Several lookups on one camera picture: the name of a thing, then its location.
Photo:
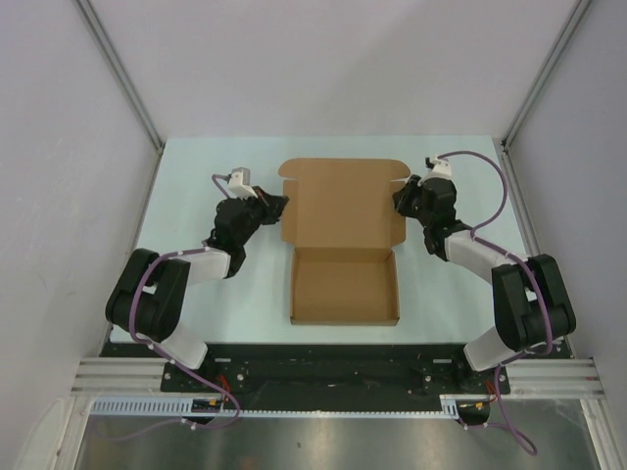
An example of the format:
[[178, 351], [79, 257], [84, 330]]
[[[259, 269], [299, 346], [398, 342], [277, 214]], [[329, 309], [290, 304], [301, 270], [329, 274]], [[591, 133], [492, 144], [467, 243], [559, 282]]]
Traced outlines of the brown cardboard box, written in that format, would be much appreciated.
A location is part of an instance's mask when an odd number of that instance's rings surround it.
[[388, 159], [297, 158], [278, 170], [289, 201], [281, 221], [293, 246], [295, 325], [394, 326], [400, 318], [395, 247], [406, 221], [393, 195], [410, 176]]

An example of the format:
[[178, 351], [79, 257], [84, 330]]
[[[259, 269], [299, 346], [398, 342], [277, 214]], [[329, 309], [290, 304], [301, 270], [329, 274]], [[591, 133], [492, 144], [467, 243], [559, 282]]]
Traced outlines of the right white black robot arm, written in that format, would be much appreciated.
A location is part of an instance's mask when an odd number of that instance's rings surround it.
[[450, 179], [413, 175], [394, 193], [397, 213], [417, 220], [427, 252], [461, 266], [492, 288], [495, 326], [462, 349], [452, 368], [454, 385], [474, 393], [487, 370], [525, 353], [549, 353], [574, 332], [576, 317], [555, 258], [522, 257], [479, 237], [457, 218], [457, 188]]

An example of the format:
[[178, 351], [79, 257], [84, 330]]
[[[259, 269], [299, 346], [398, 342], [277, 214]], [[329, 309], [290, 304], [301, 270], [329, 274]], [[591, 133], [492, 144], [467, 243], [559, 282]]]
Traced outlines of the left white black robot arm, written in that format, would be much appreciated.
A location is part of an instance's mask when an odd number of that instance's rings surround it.
[[182, 379], [193, 390], [209, 389], [217, 369], [204, 341], [181, 323], [187, 288], [233, 277], [246, 259], [245, 245], [263, 225], [280, 220], [289, 198], [259, 186], [250, 194], [217, 204], [208, 239], [197, 249], [159, 254], [136, 249], [110, 295], [105, 316], [170, 362], [184, 366]]

